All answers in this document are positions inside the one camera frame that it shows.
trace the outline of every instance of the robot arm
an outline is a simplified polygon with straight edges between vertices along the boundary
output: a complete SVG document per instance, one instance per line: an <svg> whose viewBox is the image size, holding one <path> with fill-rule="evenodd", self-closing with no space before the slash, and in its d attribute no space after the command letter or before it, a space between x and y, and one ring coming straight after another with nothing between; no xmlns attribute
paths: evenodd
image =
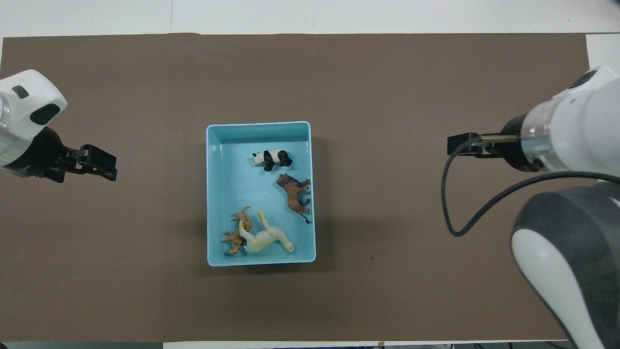
<svg viewBox="0 0 620 349"><path fill-rule="evenodd" d="M65 172L115 181L114 156L93 145L68 148L47 127L66 106L56 86L35 70L0 80L0 168L58 183L64 181Z"/></svg>
<svg viewBox="0 0 620 349"><path fill-rule="evenodd" d="M585 177L589 186L532 197L519 213L511 247L526 279L579 348L620 348L620 78L607 67L575 84L496 134L448 138L442 179L455 155L504 158L520 171L548 172L493 198L456 236L501 198L538 181Z"/></svg>

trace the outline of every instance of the table surface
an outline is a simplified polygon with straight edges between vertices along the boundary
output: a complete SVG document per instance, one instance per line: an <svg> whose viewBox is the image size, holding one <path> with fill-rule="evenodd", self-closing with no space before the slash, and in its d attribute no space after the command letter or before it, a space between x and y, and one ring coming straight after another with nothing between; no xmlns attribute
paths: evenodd
<svg viewBox="0 0 620 349"><path fill-rule="evenodd" d="M2 76L37 67L69 101L69 146L118 181L0 173L6 340L519 340L563 334L512 259L541 184L463 238L446 231L445 138L495 132L588 69L584 35L195 34L5 39ZM317 260L205 260L205 127L312 124ZM460 224L528 177L459 159Z"/></svg>

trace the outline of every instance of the toy animal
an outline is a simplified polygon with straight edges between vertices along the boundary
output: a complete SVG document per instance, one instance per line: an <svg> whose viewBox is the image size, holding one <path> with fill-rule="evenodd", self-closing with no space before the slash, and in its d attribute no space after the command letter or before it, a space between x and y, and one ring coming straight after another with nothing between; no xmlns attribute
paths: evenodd
<svg viewBox="0 0 620 349"><path fill-rule="evenodd" d="M278 161L280 162L280 167L291 166L291 164L293 163L293 160L288 157L288 153L286 152L286 150L280 148L266 150L258 154L252 153L252 155L254 156L254 166L265 163L264 170L267 172L271 172L271 170L273 169L273 166L275 164L274 159L278 159Z"/></svg>
<svg viewBox="0 0 620 349"><path fill-rule="evenodd" d="M303 213L310 212L309 209L304 208L305 205L308 205L308 203L310 202L310 199L306 199L305 201L297 200L297 195L299 195L299 193L308 190L308 187L305 187L305 188L302 188L302 187L307 186L310 180L306 179L305 181L300 183L297 179L294 179L293 177L285 173L285 174L281 174L280 177L278 177L278 179L276 179L275 182L278 183L278 185L281 186L282 189L286 191L286 197L288 200L288 208L290 208L293 212L299 214L301 217L304 217L304 219L306 220L306 223L310 224L310 221L308 221L306 216L302 214L302 212Z"/></svg>
<svg viewBox="0 0 620 349"><path fill-rule="evenodd" d="M241 212L237 211L237 215L239 217L233 218L232 221L243 222L243 229L249 232L250 229L252 228L252 222L250 221L250 217L248 217L246 214L246 210L248 208L250 208L250 206L245 206L241 210ZM243 242L245 241L245 239L243 238L243 236L241 236L239 229L237 229L234 234L230 232L226 232L226 235L228 236L223 237L222 242L230 241L231 248L228 249L228 253L231 255L236 255L241 249L241 246L243 245Z"/></svg>
<svg viewBox="0 0 620 349"><path fill-rule="evenodd" d="M286 234L282 230L269 225L267 219L265 219L263 211L259 211L259 219L265 226L265 230L260 231L256 234L256 236L246 230L243 220L239 221L239 231L241 236L243 236L247 241L244 246L246 251L251 253L261 252L265 249L265 247L271 245L277 240L282 243L288 253L293 253L295 251L295 245L288 239Z"/></svg>

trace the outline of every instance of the light blue container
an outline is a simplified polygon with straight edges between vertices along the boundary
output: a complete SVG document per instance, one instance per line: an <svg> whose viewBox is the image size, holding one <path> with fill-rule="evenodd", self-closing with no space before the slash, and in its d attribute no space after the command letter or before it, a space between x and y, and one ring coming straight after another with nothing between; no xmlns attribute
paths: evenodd
<svg viewBox="0 0 620 349"><path fill-rule="evenodd" d="M252 153L282 148L293 164L274 165L271 172L254 166ZM275 182L278 175L288 173L299 182L310 179L309 189L299 200L310 199L306 221L288 208L286 192ZM211 266L257 265L273 263L307 263L316 258L314 225L314 182L312 181L312 142L310 124L306 121L265 124L211 125L206 128L206 250ZM234 232L238 223L231 219L244 206L252 221L250 233L256 235L264 227L257 216L263 210L269 225L278 227L295 244L288 253L279 241L259 253L241 248L230 255L230 242L222 242L224 232Z"/></svg>

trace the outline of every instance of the panda head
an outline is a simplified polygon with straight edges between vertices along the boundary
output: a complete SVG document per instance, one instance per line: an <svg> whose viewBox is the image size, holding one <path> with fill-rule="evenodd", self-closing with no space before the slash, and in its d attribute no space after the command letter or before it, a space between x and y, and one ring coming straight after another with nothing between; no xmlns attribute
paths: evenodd
<svg viewBox="0 0 620 349"><path fill-rule="evenodd" d="M263 153L252 153L252 155L254 156L254 166L258 166L261 163L265 162L265 157L263 156Z"/></svg>

